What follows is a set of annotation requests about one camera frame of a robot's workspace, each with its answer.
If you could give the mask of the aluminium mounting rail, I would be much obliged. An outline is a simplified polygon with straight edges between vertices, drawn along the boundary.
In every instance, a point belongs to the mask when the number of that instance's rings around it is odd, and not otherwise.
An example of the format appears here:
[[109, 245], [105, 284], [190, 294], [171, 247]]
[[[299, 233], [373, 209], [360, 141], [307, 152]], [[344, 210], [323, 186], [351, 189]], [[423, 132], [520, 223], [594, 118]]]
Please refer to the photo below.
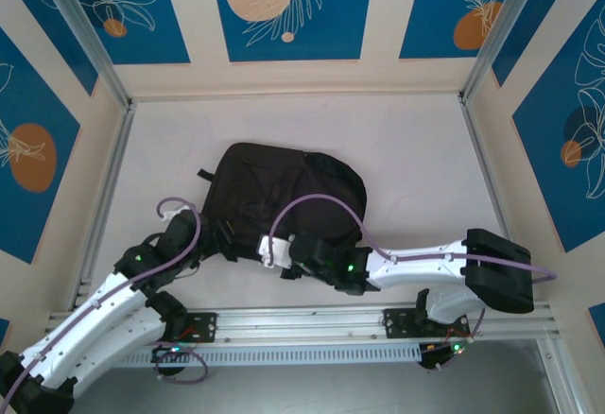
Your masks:
[[[279, 308], [214, 308], [212, 346], [273, 346], [386, 343], [387, 309], [411, 303], [306, 306]], [[515, 340], [559, 338], [561, 332], [547, 302], [534, 311], [513, 315], [488, 309], [467, 315], [474, 339]]]

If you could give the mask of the black backpack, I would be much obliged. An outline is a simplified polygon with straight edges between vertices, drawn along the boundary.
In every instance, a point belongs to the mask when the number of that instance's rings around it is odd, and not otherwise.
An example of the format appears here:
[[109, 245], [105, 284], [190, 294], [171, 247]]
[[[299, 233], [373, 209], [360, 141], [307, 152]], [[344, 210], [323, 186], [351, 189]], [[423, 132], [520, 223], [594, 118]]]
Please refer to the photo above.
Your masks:
[[321, 152], [255, 143], [231, 145], [209, 183], [201, 217], [218, 253], [229, 261], [258, 259], [261, 237], [308, 234], [331, 246], [354, 246], [367, 206], [365, 184], [344, 162]]

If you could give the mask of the aluminium side rail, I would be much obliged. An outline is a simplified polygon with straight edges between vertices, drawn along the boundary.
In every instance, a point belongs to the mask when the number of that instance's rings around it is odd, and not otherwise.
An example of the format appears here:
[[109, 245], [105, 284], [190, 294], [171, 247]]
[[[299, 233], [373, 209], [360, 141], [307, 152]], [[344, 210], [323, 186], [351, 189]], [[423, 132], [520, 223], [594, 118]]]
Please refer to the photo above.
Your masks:
[[510, 227], [508, 226], [507, 220], [502, 209], [501, 201], [498, 197], [498, 193], [493, 180], [493, 173], [491, 171], [490, 164], [487, 158], [487, 153], [481, 142], [481, 138], [478, 133], [473, 115], [469, 106], [467, 105], [467, 102], [463, 100], [462, 95], [458, 95], [458, 101], [466, 128], [469, 133], [469, 137], [472, 141], [475, 156], [482, 173], [483, 181], [490, 198], [493, 213], [497, 222], [497, 229], [499, 232], [501, 232], [504, 238], [510, 239]]
[[103, 240], [135, 113], [136, 103], [130, 99], [121, 118], [120, 126], [110, 154], [109, 164], [101, 184], [100, 196], [96, 202], [95, 214], [91, 222], [90, 230], [86, 236], [85, 246], [81, 253], [78, 275], [67, 301], [67, 309], [69, 311], [75, 308], [78, 293], [80, 292], [83, 282], [90, 279], [94, 273], [95, 263]]

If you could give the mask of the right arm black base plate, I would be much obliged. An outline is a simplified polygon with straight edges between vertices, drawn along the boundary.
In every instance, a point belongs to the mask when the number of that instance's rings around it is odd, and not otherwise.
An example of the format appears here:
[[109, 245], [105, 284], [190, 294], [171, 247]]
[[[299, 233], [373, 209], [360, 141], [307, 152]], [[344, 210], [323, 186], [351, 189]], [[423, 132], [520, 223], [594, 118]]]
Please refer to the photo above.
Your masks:
[[383, 311], [382, 324], [386, 336], [395, 338], [446, 338], [453, 333], [468, 336], [471, 332], [465, 316], [451, 324], [442, 324], [428, 319], [426, 314], [418, 313], [414, 308], [388, 308]]

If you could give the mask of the aluminium frame post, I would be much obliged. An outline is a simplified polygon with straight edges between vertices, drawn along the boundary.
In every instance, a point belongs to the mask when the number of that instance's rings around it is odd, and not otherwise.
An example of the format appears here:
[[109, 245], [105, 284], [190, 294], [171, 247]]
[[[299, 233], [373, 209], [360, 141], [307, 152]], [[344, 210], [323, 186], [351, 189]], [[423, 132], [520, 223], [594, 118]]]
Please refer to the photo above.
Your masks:
[[128, 110], [131, 98], [79, 1], [53, 0], [53, 2], [112, 97], [123, 109]]
[[510, 35], [511, 30], [526, 3], [527, 0], [504, 1], [495, 22], [493, 23], [492, 29], [478, 51], [470, 74], [459, 92], [459, 102], [462, 106], [468, 107], [471, 100], [478, 92], [484, 77], [486, 77], [491, 70], [493, 61]]

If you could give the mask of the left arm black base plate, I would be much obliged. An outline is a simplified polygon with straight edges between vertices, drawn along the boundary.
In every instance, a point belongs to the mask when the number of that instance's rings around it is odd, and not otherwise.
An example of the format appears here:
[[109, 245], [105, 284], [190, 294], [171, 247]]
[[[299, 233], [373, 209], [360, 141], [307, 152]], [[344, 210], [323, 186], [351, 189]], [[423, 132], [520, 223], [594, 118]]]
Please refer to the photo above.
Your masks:
[[164, 325], [162, 334], [153, 341], [173, 343], [214, 343], [217, 331], [217, 313], [180, 313]]

